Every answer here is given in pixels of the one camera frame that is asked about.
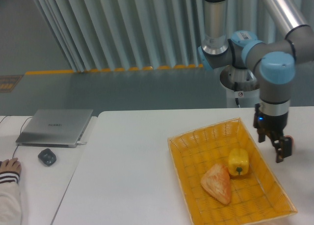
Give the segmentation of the person's hand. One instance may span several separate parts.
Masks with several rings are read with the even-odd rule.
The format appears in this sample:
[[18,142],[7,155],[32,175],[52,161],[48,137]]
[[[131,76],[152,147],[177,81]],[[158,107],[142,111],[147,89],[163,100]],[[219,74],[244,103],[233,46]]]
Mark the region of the person's hand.
[[18,158],[6,159],[0,164],[0,173],[12,172],[20,175],[22,166]]

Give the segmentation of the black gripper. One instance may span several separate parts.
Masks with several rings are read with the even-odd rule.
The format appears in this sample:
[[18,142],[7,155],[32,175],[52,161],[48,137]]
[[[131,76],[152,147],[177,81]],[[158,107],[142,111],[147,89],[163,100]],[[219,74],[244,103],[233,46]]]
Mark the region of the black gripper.
[[261,111],[261,105],[255,104],[253,126],[258,133],[258,142],[262,143],[268,136],[276,149],[276,163],[281,163],[284,158],[292,155],[291,141],[284,136],[283,129],[288,121],[288,113],[272,116]]

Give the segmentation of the white sleeved forearm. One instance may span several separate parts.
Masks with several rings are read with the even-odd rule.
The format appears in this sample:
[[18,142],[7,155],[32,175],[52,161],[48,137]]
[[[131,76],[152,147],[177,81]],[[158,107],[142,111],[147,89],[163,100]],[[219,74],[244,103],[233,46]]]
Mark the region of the white sleeved forearm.
[[12,171],[0,173],[0,224],[20,225],[22,220],[22,206],[19,174]]

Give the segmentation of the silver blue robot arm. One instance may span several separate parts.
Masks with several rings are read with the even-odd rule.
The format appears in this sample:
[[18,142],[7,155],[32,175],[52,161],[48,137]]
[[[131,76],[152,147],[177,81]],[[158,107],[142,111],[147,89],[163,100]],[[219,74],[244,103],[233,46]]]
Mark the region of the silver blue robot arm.
[[228,0],[202,0],[205,38],[199,56],[205,69],[226,67],[231,76],[222,84],[234,92],[246,91],[243,78],[251,74],[260,91],[254,127],[259,142],[266,138],[276,151],[276,162],[292,154],[292,139],[283,130],[288,120],[295,66],[314,59],[314,33],[292,0],[262,0],[284,39],[264,43],[249,31],[226,37]]

